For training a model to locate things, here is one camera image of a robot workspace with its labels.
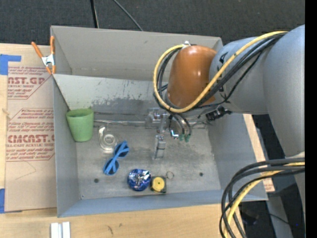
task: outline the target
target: cardboard box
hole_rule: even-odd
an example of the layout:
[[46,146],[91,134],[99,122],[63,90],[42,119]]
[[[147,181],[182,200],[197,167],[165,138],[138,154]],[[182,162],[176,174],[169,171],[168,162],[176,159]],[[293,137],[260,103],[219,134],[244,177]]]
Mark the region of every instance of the cardboard box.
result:
[[[50,48],[39,46],[46,56]],[[6,212],[56,207],[52,77],[31,45],[0,44],[6,64],[1,182]]]
[[[91,107],[98,119],[142,122],[148,108],[158,107],[152,96],[152,77],[161,54],[185,41],[219,50],[221,39],[61,26],[52,26],[52,35],[56,45],[53,108],[59,217],[219,203],[234,173],[257,161],[252,140],[257,135],[250,137],[255,127],[249,115],[231,114],[211,125],[194,127],[188,143],[166,135],[160,160],[153,159],[156,129],[107,123],[109,132],[127,140],[130,152],[119,160],[115,175],[105,175],[102,168],[112,156],[103,154],[100,147],[100,124],[95,124],[90,141],[76,143],[66,112]],[[149,170],[153,176],[173,174],[166,180],[167,193],[131,190],[127,177],[135,168]],[[255,187],[245,200],[266,200],[264,187]]]

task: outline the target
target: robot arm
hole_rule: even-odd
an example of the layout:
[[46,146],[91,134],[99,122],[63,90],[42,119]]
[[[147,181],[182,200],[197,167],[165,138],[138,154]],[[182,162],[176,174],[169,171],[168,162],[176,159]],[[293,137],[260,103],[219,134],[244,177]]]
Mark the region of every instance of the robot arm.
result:
[[[216,54],[207,47],[180,45],[166,53],[164,62],[178,50],[167,86],[161,87],[159,62],[159,77],[154,73],[161,108],[178,121],[231,112],[268,114],[285,156],[305,156],[305,25],[235,41]],[[184,131],[186,123],[181,123]],[[295,180],[306,219],[305,173]]]

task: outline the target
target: white plastic piece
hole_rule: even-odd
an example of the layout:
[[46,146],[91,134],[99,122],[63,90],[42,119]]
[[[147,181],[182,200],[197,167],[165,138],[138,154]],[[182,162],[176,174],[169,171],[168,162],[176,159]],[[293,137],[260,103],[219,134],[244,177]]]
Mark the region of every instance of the white plastic piece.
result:
[[51,223],[51,238],[70,238],[70,222]]

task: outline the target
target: green cup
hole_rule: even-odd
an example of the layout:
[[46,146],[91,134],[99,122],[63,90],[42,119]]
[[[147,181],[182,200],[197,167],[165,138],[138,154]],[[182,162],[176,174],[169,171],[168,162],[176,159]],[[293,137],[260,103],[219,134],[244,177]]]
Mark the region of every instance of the green cup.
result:
[[68,126],[76,142],[85,142],[93,137],[94,111],[75,109],[66,113]]

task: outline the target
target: black cord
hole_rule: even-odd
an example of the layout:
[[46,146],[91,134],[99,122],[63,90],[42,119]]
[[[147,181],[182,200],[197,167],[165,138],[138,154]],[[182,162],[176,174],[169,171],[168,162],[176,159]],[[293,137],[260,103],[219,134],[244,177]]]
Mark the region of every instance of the black cord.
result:
[[[289,176],[289,175],[295,175],[295,174],[299,174],[299,173],[302,173],[305,171],[305,168],[300,168],[298,169],[297,171],[292,171],[292,170],[288,170],[288,171],[282,171],[280,173],[277,173],[277,174],[273,174],[273,175],[269,175],[269,176],[265,176],[265,177],[258,177],[258,178],[255,178],[251,181],[249,181],[248,183],[244,184],[237,192],[236,194],[232,197],[230,196],[230,193],[232,193],[232,190],[230,191],[230,193],[228,194],[229,196],[229,203],[227,204],[226,207],[224,207],[224,209],[222,209],[222,215],[221,215],[221,218],[220,218],[220,222],[219,222],[219,231],[220,231],[220,234],[222,237],[225,237],[224,234],[223,234],[223,231],[222,231],[222,220],[224,221],[225,223],[225,226],[228,230],[228,233],[230,233],[231,237],[235,237],[235,235],[233,234],[232,232],[232,229],[230,227],[230,224],[228,223],[227,221],[227,217],[226,217],[226,211],[233,205],[234,201],[236,200],[236,198],[240,195],[240,193],[251,183],[257,181],[257,180],[262,180],[262,179],[267,179],[267,178],[273,178],[273,177],[282,177],[282,176]],[[234,213],[233,214],[233,218],[234,218],[234,221],[236,223],[236,226],[241,234],[241,236],[243,238],[247,238],[245,236],[245,233],[239,223],[239,220],[236,216],[236,214]]]
[[[161,105],[161,103],[159,102],[159,100],[157,99],[155,93],[153,93],[153,96],[154,96],[154,100],[156,101],[156,103],[158,104],[158,106],[159,106],[161,109],[166,110],[166,108],[163,107],[163,106]],[[176,114],[176,113],[173,113],[173,112],[171,112],[171,111],[168,111],[168,112],[170,113],[170,115],[171,115],[172,117],[174,117],[174,118],[176,119],[177,123],[179,124],[179,126],[180,126],[181,129],[182,129],[182,134],[185,134],[184,125],[183,125],[183,123],[180,121],[179,117],[177,117],[177,114]]]
[[93,13],[95,28],[99,28],[99,23],[98,23],[98,19],[97,19],[97,13],[96,13],[95,5],[94,5],[94,0],[90,0],[90,6],[91,6],[91,11]]
[[191,110],[197,110],[197,109],[205,109],[205,108],[211,108],[211,107],[218,107],[222,103],[225,103],[228,101],[228,99],[231,97],[232,93],[236,89],[236,87],[239,85],[239,83],[242,81],[242,79],[245,77],[245,75],[250,71],[250,69],[255,65],[255,63],[258,61],[259,57],[261,54],[258,55],[258,57],[253,61],[253,63],[245,70],[245,72],[242,74],[242,76],[237,80],[237,82],[234,84],[232,87],[231,91],[229,92],[228,96],[226,96],[223,101],[215,104],[209,104],[209,105],[204,105],[204,106],[198,106],[198,107],[193,107]]
[[[277,174],[274,174],[274,175],[272,175],[272,177],[296,175],[296,174],[302,173],[302,172],[304,172],[304,171],[305,171],[305,168],[300,169],[300,170],[295,171],[295,172],[293,172],[293,171],[284,171],[284,172],[279,172],[279,173],[277,173]],[[229,190],[229,192],[228,192],[228,200],[229,200],[229,202],[233,202],[233,201],[238,197],[238,195],[242,192],[242,190],[244,190],[244,188],[245,188],[246,186],[248,186],[251,182],[248,182],[248,183],[246,183],[244,186],[242,186],[242,187],[236,192],[235,196],[232,195],[233,187],[231,186],[231,188],[230,188],[230,190]],[[239,220],[238,220],[238,218],[237,218],[237,215],[236,215],[235,213],[233,214],[233,219],[234,219],[234,222],[235,222],[236,225],[237,225],[238,230],[242,230],[242,228],[241,228],[241,226],[240,226],[240,223],[239,223]]]
[[166,90],[166,89],[167,89],[167,87],[168,87],[168,84],[163,85],[163,86],[162,86],[162,88],[161,88],[161,91]]
[[119,7],[121,10],[123,10],[125,12],[125,14],[128,15],[128,17],[134,22],[134,24],[136,24],[136,26],[143,31],[143,29],[141,28],[141,26],[137,23],[137,21],[130,15],[130,13],[128,13],[128,11],[117,1],[117,0],[113,0]]
[[[271,46],[273,44],[276,43],[277,40],[272,41],[269,45],[267,45],[265,48],[267,48],[268,46]],[[257,58],[252,62],[252,64],[244,71],[244,73],[241,75],[241,77],[237,80],[237,82],[234,84],[234,86],[232,87],[231,91],[229,92],[228,96],[226,96],[226,98],[220,103],[225,103],[228,101],[228,99],[230,98],[230,96],[233,94],[234,90],[236,89],[236,87],[239,85],[239,83],[242,81],[242,79],[246,76],[246,74],[250,71],[250,69],[255,65],[255,63],[258,61],[258,59],[260,58],[262,52],[264,51],[261,50],[260,53],[258,54]]]
[[[293,166],[274,166],[274,167],[267,167],[267,168],[257,168],[254,170],[247,170],[244,173],[241,173],[237,176],[234,176],[233,179],[231,180],[231,182],[227,185],[227,187],[224,190],[223,196],[222,196],[222,200],[221,200],[221,209],[222,211],[226,211],[225,210],[225,201],[227,198],[227,194],[229,193],[229,191],[232,189],[233,185],[240,179],[250,176],[250,175],[254,175],[257,173],[261,173],[261,172],[267,172],[267,171],[284,171],[284,170],[298,170],[302,167],[293,167]],[[223,216],[224,222],[227,222],[227,217],[226,215]]]
[[[278,160],[269,160],[269,161],[263,161],[263,162],[258,162],[258,163],[253,163],[253,164],[250,164],[244,168],[242,168],[241,170],[239,170],[232,178],[231,182],[227,185],[226,189],[224,190],[224,193],[223,193],[223,196],[222,196],[222,199],[221,199],[221,208],[222,208],[222,211],[223,211],[223,217],[220,219],[220,223],[219,223],[219,228],[221,228],[221,220],[223,219],[225,224],[227,223],[227,217],[226,217],[226,210],[231,206],[231,204],[233,203],[234,200],[231,200],[227,207],[225,207],[225,201],[226,201],[226,198],[227,198],[227,194],[231,195],[232,194],[232,188],[233,188],[233,185],[240,179],[246,177],[246,176],[249,176],[249,175],[253,175],[253,174],[256,174],[256,173],[260,173],[260,172],[266,172],[266,171],[276,171],[276,170],[281,170],[282,172],[284,170],[298,170],[300,169],[300,167],[293,167],[293,166],[277,166],[277,165],[284,165],[284,164],[289,164],[289,163],[295,163],[295,162],[304,162],[305,161],[305,158],[296,158],[296,159],[278,159]],[[273,167],[268,167],[268,168],[257,168],[257,169],[253,169],[253,168],[256,168],[256,167],[259,167],[259,166],[263,166],[263,165],[275,165]]]
[[264,211],[255,211],[256,213],[264,213],[266,215],[269,215],[269,216],[272,216],[274,218],[277,218],[279,219],[280,221],[284,222],[285,224],[288,224],[291,228],[293,229],[298,229],[298,230],[304,230],[304,228],[301,228],[301,227],[298,227],[296,225],[292,225],[291,223],[289,223],[288,221],[284,220],[283,218],[275,215],[275,214],[272,214],[272,213],[269,213],[269,212],[264,212]]
[[190,126],[190,124],[189,124],[189,122],[187,121],[187,119],[185,119],[184,117],[183,117],[183,115],[181,115],[181,114],[178,114],[183,120],[184,120],[184,122],[186,123],[186,125],[187,125],[187,127],[188,127],[188,129],[189,129],[189,133],[188,133],[188,135],[191,135],[192,134],[192,127]]
[[161,96],[161,98],[163,98],[163,95],[162,95],[162,82],[163,82],[163,75],[164,75],[164,72],[165,72],[165,69],[166,69],[166,66],[169,62],[169,60],[172,58],[172,56],[177,52],[179,51],[181,48],[178,48],[178,49],[175,49],[173,51],[171,51],[167,57],[165,58],[165,60],[163,61],[159,71],[158,71],[158,77],[157,77],[157,89],[158,89],[158,93],[159,95]]
[[[269,46],[276,43],[282,36],[284,36],[285,33],[276,34],[273,36],[270,36],[268,38],[265,38],[264,40],[261,40],[256,45],[252,46],[252,48],[247,51],[232,67],[232,69],[219,81],[217,85],[215,85],[195,106],[198,107],[202,105],[205,101],[207,101],[211,96],[213,96],[221,87],[224,86],[224,84],[238,71],[242,68],[243,65],[245,65],[249,60],[251,60],[254,56],[261,53],[263,50],[268,48]],[[218,104],[214,104],[215,106],[218,106],[222,104],[224,101]]]

